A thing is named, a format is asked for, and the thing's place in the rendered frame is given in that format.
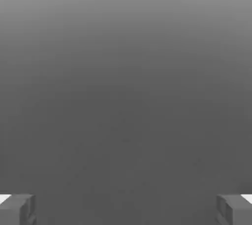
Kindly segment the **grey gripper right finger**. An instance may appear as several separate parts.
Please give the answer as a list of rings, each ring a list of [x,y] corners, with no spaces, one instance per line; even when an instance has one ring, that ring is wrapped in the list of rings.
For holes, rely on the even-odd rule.
[[[252,194],[216,196],[217,225],[252,225]]]

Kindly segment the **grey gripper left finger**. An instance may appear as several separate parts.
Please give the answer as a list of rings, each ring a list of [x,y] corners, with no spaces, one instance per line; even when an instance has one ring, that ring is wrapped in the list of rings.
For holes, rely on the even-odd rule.
[[[37,225],[36,195],[0,194],[0,225]]]

